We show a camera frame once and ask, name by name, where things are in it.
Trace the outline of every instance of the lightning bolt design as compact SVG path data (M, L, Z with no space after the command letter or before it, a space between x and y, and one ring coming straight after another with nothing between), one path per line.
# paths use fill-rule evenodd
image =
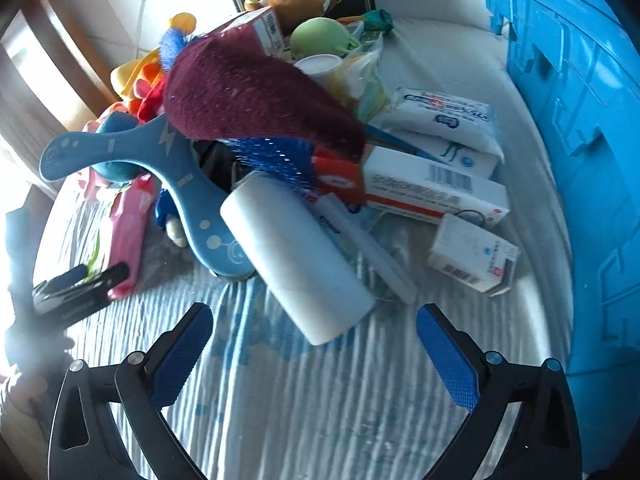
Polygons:
M169 131L169 123L164 125L162 129L162 133L160 134L160 140L158 140L158 144L164 143L166 146L166 156L169 156L169 152L171 151L171 146L174 143L175 139L175 130L172 132Z

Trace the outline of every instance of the plastic bag roll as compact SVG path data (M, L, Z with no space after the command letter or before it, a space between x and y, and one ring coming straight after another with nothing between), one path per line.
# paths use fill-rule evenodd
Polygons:
M286 184L253 173L220 214L311 344L331 341L373 308L370 292Z

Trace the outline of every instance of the blue plastic crate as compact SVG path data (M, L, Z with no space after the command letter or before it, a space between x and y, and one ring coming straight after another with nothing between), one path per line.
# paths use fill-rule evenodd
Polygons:
M486 2L494 33L511 24L507 69L564 202L574 278L567 375L591 472L640 414L640 56L604 0Z

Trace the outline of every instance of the bed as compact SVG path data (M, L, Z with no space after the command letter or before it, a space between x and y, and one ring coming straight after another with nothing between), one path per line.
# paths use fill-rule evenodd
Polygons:
M491 104L506 163L494 179L511 213L497 233L522 250L513 288L487 298L426 267L435 227L387 214L373 235L420 288L405 306L354 254L378 298L373 312L313 347L259 276L214 278L150 219L135 293L69 329L73 355L91 366L147 349L194 301L214 313L214 333L178 401L164 415L208 478L421 478L466 411L450 399L415 333L418 306L436 303L460 330L509 361L565 363L572 331L571 253L561 202L540 134L505 69L504 38L473 27L398 19L385 38L380 73L389 91L427 88ZM70 178L44 231L34 280L86 262L101 203L82 200ZM154 478L119 405L114 416L139 473ZM514 420L508 410L477 478L495 466Z

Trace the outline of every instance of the pink bottle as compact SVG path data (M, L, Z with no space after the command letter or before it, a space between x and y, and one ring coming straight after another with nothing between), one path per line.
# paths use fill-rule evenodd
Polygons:
M129 266L129 277L109 291L112 300L124 298L136 286L146 219L157 196L158 190L151 175L141 175L116 197L109 217L102 221L100 244L104 243L104 247L108 248L105 268L119 262Z

